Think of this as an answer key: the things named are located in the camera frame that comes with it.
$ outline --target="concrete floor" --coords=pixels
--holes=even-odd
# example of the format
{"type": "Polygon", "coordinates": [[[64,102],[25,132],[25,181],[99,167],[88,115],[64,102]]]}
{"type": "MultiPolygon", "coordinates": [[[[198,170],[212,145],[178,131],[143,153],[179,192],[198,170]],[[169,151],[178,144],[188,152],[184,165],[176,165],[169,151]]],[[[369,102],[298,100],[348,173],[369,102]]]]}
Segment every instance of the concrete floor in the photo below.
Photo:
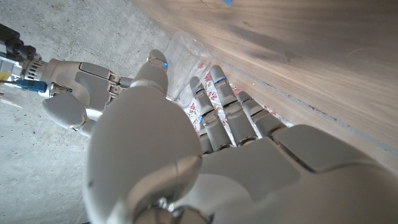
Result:
{"type": "MultiPolygon", "coordinates": [[[[96,63],[127,77],[150,49],[164,51],[170,42],[130,1],[0,0],[0,9],[0,22],[43,60],[96,63]]],[[[51,122],[38,94],[14,92],[28,104],[0,103],[0,223],[87,222],[81,181],[88,138],[51,122]]]]}

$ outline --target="wooden board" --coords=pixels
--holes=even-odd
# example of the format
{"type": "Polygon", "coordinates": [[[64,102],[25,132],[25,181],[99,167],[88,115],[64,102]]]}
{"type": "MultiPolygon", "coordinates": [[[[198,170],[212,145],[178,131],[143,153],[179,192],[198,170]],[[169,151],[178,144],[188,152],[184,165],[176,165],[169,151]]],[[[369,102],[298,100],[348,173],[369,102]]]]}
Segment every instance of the wooden board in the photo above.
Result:
{"type": "MultiPolygon", "coordinates": [[[[193,34],[216,58],[398,149],[393,1],[132,1],[168,35],[193,34]]],[[[235,75],[237,86],[249,82],[235,75]]],[[[262,103],[270,97],[258,93],[262,103]]],[[[290,120],[295,110],[277,112],[290,120]]],[[[324,129],[338,132],[331,124],[324,129]]]]}

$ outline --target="robotic hand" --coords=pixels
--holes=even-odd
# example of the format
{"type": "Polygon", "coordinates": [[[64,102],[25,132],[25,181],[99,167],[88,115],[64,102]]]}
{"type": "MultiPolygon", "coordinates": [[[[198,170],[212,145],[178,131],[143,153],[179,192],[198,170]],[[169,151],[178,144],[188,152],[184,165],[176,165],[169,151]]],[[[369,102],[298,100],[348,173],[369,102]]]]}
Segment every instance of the robotic hand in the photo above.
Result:
{"type": "Polygon", "coordinates": [[[2,82],[39,92],[46,98],[44,110],[50,119],[86,136],[90,136],[93,119],[132,83],[132,78],[92,63],[43,62],[34,47],[19,39],[18,32],[2,24],[0,61],[2,82]]]}
{"type": "Polygon", "coordinates": [[[245,92],[236,98],[218,66],[211,74],[237,147],[194,77],[198,138],[165,99],[165,57],[150,58],[94,128],[83,186],[92,223],[398,222],[395,175],[323,131],[285,127],[245,92]]]}

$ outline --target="transparent plastic packaging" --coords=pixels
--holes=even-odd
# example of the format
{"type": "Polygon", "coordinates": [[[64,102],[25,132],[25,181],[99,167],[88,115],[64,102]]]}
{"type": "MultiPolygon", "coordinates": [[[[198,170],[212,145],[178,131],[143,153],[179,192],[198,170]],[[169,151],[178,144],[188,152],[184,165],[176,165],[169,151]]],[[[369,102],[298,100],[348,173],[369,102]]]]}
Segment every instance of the transparent plastic packaging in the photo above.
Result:
{"type": "Polygon", "coordinates": [[[199,40],[181,31],[174,34],[164,55],[168,63],[167,98],[186,108],[192,99],[189,80],[193,76],[202,79],[213,57],[199,40]]]}

